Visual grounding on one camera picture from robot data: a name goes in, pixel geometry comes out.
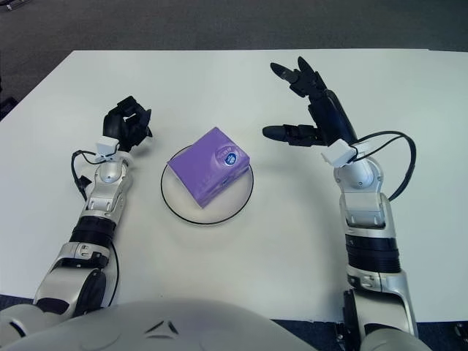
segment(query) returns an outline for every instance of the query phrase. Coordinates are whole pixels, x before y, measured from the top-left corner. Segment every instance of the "black rim of plate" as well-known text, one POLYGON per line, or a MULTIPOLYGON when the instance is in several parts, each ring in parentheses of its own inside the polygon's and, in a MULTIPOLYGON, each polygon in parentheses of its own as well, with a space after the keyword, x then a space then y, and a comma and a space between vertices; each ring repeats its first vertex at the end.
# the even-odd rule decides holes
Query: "black rim of plate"
MULTIPOLYGON (((185 150, 186 148, 189 148, 190 146, 192 146, 192 145, 188 145, 185 148, 182 148, 181 150, 177 151, 170 159, 173 159, 174 157, 179 155, 183 150, 185 150)), ((169 203, 167 202, 166 197, 164 196, 164 190, 162 189, 162 179, 164 178, 164 173, 166 171, 166 168, 167 168, 167 164, 166 164, 166 167, 164 167, 164 170, 162 170, 162 174, 161 174, 161 195, 162 195, 162 199, 164 200, 164 203, 171 210, 171 212, 173 214, 175 214, 178 218, 183 219, 184 221, 186 221, 188 223, 198 224, 198 225, 213 225, 213 224, 219 224, 219 223, 226 222, 228 219, 233 218, 235 215, 237 215, 239 212, 241 212, 244 209, 244 207, 246 207, 247 203, 250 200, 250 197, 252 196, 252 192, 254 190, 254 170, 252 169, 252 166, 249 165, 249 169, 250 169, 250 172, 252 174, 252 187, 250 188, 250 193, 249 193, 249 196, 246 199, 246 202, 241 206, 241 208, 239 208, 234 214, 231 214, 230 216, 228 216, 228 217, 226 217, 224 219, 221 219, 220 221, 216 221, 216 222, 196 222, 196 221, 192 221, 191 219, 187 219, 184 216, 181 216, 180 214, 178 214, 172 207, 170 207, 169 203)))

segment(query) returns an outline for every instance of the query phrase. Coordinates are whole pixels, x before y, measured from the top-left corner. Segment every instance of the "blue circular logo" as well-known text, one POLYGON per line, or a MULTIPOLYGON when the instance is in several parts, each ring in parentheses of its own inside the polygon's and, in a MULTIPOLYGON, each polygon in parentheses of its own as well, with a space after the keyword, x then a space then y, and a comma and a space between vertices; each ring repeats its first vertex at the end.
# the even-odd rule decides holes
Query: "blue circular logo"
POLYGON ((224 159, 224 163, 228 166, 234 165, 235 161, 237 161, 237 156, 233 152, 230 152, 224 159))

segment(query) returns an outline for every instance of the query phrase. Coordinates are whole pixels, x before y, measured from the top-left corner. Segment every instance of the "wire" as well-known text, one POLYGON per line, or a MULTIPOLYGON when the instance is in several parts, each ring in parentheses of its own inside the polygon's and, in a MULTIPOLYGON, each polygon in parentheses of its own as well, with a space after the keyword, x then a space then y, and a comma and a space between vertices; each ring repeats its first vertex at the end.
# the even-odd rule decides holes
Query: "wire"
POLYGON ((120 267, 118 264, 117 250, 116 250, 116 247, 114 246, 114 243, 112 242, 112 238, 110 238, 110 245, 112 246, 112 250, 114 251, 114 257, 116 258, 117 278, 116 278, 116 284, 114 285, 114 291, 112 292, 112 297, 110 298, 109 304, 107 305, 107 307, 110 307, 110 305, 112 305, 112 302, 114 301, 114 298, 117 292, 118 280, 120 278, 120 267))
POLYGON ((382 150, 384 147, 386 147, 388 144, 392 143, 393 141, 395 141, 395 140, 397 140, 397 139, 399 139, 401 137, 404 138, 407 141, 408 146, 409 146, 409 152, 410 152, 409 165, 408 165, 407 172, 404 175, 404 179, 403 179, 402 183, 395 190, 395 192, 388 198, 389 201, 392 201, 392 200, 395 200, 399 195, 401 195, 401 193, 406 189, 406 187, 410 183, 412 173, 415 170, 415 166, 416 166, 416 144, 415 144, 414 140, 411 137, 407 136, 406 134, 404 134, 402 132, 397 132, 397 131, 394 131, 394 130, 385 130, 383 132, 377 132, 377 133, 369 134, 369 135, 359 139, 357 141, 357 143, 362 143, 365 140, 371 139, 373 137, 378 137, 380 135, 398 135, 398 137, 394 137, 393 139, 390 139, 388 142, 386 142, 385 144, 383 144, 379 148, 373 150, 369 154, 367 154, 365 156, 362 156, 362 157, 359 157, 358 159, 354 159, 353 161, 356 162, 356 161, 360 161, 362 159, 365 159, 366 157, 369 157, 369 156, 375 154, 376 152, 378 152, 378 151, 382 150))
MULTIPOLYGON (((111 154, 108 154, 108 155, 105 155, 105 157, 109 157, 109 156, 112 156, 112 155, 115 155, 117 154, 117 150, 118 150, 118 147, 119 147, 120 144, 117 144, 116 145, 116 149, 114 150, 113 153, 111 154)), ((78 188, 78 191, 80 192, 80 194, 83 196, 83 199, 85 199, 85 201, 88 200, 88 197, 86 196, 86 192, 85 192, 85 186, 82 184, 82 182, 80 181, 80 179, 78 178, 77 174, 76 174, 76 170, 75 170, 75 159, 78 157, 78 156, 83 156, 83 158, 85 159, 85 161, 87 161, 90 165, 100 165, 102 163, 106 163, 107 160, 103 160, 103 161, 100 161, 100 162, 91 162, 88 157, 86 157, 86 154, 88 155, 92 155, 92 156, 96 156, 96 153, 95 152, 92 152, 92 151, 85 151, 85 150, 77 150, 75 151, 73 154, 72 154, 72 175, 73 175, 73 180, 75 181, 75 184, 76 184, 76 187, 78 188)), ((112 296, 109 300, 109 304, 107 305, 107 307, 109 307, 112 302, 114 301, 114 298, 116 296, 116 293, 117 293, 117 286, 118 286, 118 280, 120 279, 120 266, 118 264, 118 255, 117 255, 117 250, 116 250, 116 247, 114 246, 114 243, 112 242, 112 237, 110 237, 109 235, 107 235, 107 237, 110 239, 109 242, 110 242, 110 245, 112 246, 112 250, 114 252, 114 257, 116 258, 116 268, 117 268, 117 277, 116 277, 116 284, 114 285, 114 291, 112 292, 112 296)))
POLYGON ((380 146, 379 148, 376 148, 375 150, 373 150, 372 152, 369 152, 368 154, 362 156, 362 157, 359 157, 357 159, 354 160, 354 162, 356 161, 361 161, 362 159, 366 159, 367 157, 369 156, 372 156, 373 154, 379 152, 380 150, 382 150, 384 147, 386 147, 388 144, 392 143, 393 141, 395 140, 398 140, 399 138, 401 138, 402 136, 399 136, 399 137, 394 137, 393 139, 390 139, 388 142, 386 142, 385 144, 383 144, 382 146, 380 146))
MULTIPOLYGON (((117 150, 118 150, 118 147, 119 147, 120 144, 117 144, 116 145, 116 149, 114 150, 113 153, 111 154, 108 154, 108 155, 105 155, 105 157, 109 157, 109 156, 112 156, 112 155, 115 155, 117 154, 117 150)), ((75 181, 75 185, 76 187, 78 188, 78 191, 80 192, 81 196, 83 196, 83 199, 85 199, 85 201, 88 200, 88 197, 86 196, 86 191, 85 191, 85 188, 86 186, 84 186, 82 184, 82 182, 80 181, 80 179, 78 178, 78 175, 76 174, 76 170, 75 170, 75 159, 77 158, 77 156, 83 156, 83 158, 85 159, 85 161, 87 161, 90 165, 100 165, 102 163, 106 163, 107 160, 103 160, 103 161, 100 161, 100 162, 91 162, 88 157, 86 157, 86 154, 88 155, 92 155, 92 156, 96 156, 96 153, 95 152, 92 152, 92 151, 85 151, 85 150, 77 150, 75 151, 73 154, 72 154, 72 164, 71 164, 71 167, 72 167, 72 176, 73 176, 73 180, 75 181)))

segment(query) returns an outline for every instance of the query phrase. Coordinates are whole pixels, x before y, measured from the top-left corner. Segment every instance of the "purple box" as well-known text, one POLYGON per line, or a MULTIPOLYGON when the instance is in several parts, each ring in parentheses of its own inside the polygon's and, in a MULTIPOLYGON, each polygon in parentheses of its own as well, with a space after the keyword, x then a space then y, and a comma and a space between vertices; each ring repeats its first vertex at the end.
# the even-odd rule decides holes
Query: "purple box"
POLYGON ((249 169, 250 158, 217 127, 167 164, 200 207, 249 169))

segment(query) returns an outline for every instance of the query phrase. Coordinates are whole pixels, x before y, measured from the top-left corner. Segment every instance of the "white table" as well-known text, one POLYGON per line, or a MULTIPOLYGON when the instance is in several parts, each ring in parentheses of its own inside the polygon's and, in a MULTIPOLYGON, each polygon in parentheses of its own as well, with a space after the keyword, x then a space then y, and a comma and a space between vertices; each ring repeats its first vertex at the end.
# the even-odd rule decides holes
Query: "white table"
MULTIPOLYGON (((358 136, 395 129, 415 139, 413 180, 393 202, 415 314, 468 319, 468 54, 427 50, 72 53, 0 123, 0 293, 34 296, 83 206, 70 156, 94 150, 105 114, 133 95, 152 108, 155 138, 132 152, 134 185, 116 234, 117 301, 213 298, 270 318, 340 320, 347 258, 333 170, 319 148, 261 134, 269 124, 312 123, 307 101, 269 68, 296 67, 299 55, 337 93, 358 136), (165 207, 159 177, 214 126, 251 156, 254 192, 231 221, 196 227, 165 207)), ((377 159, 389 195, 407 145, 377 159)))

